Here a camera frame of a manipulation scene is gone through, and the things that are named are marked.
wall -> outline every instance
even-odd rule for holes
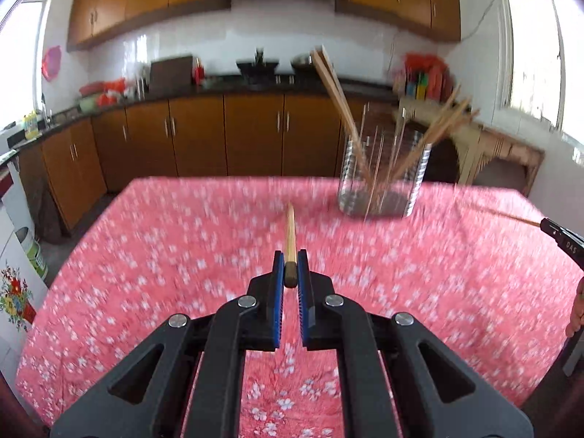
[[[86,52],[68,53],[66,51],[69,14],[73,0],[50,0],[45,29],[43,54],[53,46],[61,46],[61,71],[57,78],[42,81],[48,109],[57,112],[71,107],[78,89],[88,83],[88,54]]]
[[[460,0],[462,37],[476,27],[490,1]],[[545,150],[545,160],[529,199],[544,215],[584,234],[584,215],[580,210],[584,168],[572,161],[573,147],[530,117],[497,107],[500,4],[500,0],[495,1],[474,36],[458,45],[440,45],[439,55],[462,84],[463,92],[472,96],[473,104],[481,109],[480,119],[485,125]]]
[[[90,80],[129,75],[136,40],[145,35],[147,62],[180,54],[201,58],[207,73],[237,73],[236,59],[253,58],[264,47],[266,58],[290,59],[324,45],[342,75],[387,81],[392,26],[334,13],[332,0],[234,0],[230,11],[191,15],[154,24],[106,42],[89,52]],[[436,53],[437,45],[400,32],[394,61],[407,51]]]

bucket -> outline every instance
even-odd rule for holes
[[[30,264],[42,280],[47,276],[49,268],[40,253],[40,245],[34,240],[33,235],[28,227],[22,227],[16,231],[16,238],[19,240],[24,253],[28,257]]]

white tile wall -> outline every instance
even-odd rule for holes
[[[339,74],[387,81],[395,27],[336,14],[332,0],[234,0],[231,10],[189,15],[142,28],[89,52],[89,79],[127,75],[136,40],[145,36],[147,62],[181,54],[201,58],[207,73],[236,73],[236,59],[266,58],[290,71],[292,57],[324,45]],[[393,64],[409,51],[436,54],[437,45],[406,31],[395,39]]]

pot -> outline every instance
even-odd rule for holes
[[[290,65],[296,74],[316,74],[316,67],[310,54],[300,54],[290,61]]]

pink tablecloth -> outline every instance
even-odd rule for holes
[[[213,313],[268,272],[294,205],[311,269],[370,312],[410,311],[507,398],[521,404],[557,355],[579,269],[537,228],[520,194],[428,184],[407,219],[341,214],[332,180],[133,182],[91,228],[49,291],[17,387],[52,424],[175,312]],[[284,297],[281,349],[248,353],[241,436],[339,436],[335,355],[300,341],[296,291]]]

